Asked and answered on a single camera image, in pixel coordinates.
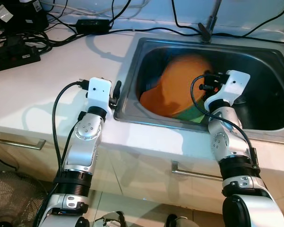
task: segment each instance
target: white countertop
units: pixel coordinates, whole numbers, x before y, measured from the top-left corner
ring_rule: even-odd
[[[70,35],[65,29],[48,32],[52,39]],[[0,131],[52,139],[52,105],[63,87],[79,79],[103,77],[124,83],[131,60],[141,37],[199,42],[199,37],[183,37],[165,32],[122,33],[84,37],[54,48],[41,56],[41,61],[0,71]],[[278,49],[284,45],[260,41],[216,38],[217,44],[233,44]],[[85,110],[85,91],[73,87],[61,98],[57,109],[57,133],[66,137],[80,111]],[[258,151],[261,168],[284,171],[284,145],[252,141]],[[133,150],[148,155],[183,155],[208,160],[216,165],[210,151],[209,134],[167,129],[107,119],[102,146]]]

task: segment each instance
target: drawer handle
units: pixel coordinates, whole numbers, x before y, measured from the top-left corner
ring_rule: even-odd
[[[15,146],[15,147],[41,150],[43,148],[44,144],[46,143],[46,140],[40,139],[39,142],[36,145],[13,142],[13,141],[10,141],[10,140],[2,140],[2,139],[0,139],[0,143],[6,144],[6,145],[12,145],[12,146]]]
[[[177,161],[172,161],[171,170],[173,174],[192,176],[192,177],[203,178],[203,179],[213,180],[213,181],[223,181],[223,179],[220,176],[200,174],[200,173],[195,173],[195,172],[190,172],[190,171],[185,171],[185,170],[179,170],[178,164],[179,163]]]

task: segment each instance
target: sink basin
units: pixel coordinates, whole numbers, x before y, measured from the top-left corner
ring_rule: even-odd
[[[250,81],[233,107],[245,131],[259,134],[284,131],[284,57],[277,50],[217,44],[186,43],[142,38],[133,57],[114,117],[120,121],[207,131],[201,123],[162,117],[145,109],[139,99],[154,88],[169,61],[179,55],[199,54],[215,72],[237,70]]]

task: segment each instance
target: fan grille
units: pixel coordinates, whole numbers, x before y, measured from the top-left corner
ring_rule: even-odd
[[[32,227],[46,190],[36,179],[16,172],[0,172],[0,222]]]

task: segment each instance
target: tiled floor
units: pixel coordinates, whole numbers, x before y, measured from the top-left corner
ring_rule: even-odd
[[[111,211],[121,210],[125,214],[128,227],[164,227],[169,214],[185,216],[200,227],[224,227],[222,215],[190,210],[182,207],[136,200],[120,195],[93,192],[92,205],[85,218],[91,224],[95,219]]]

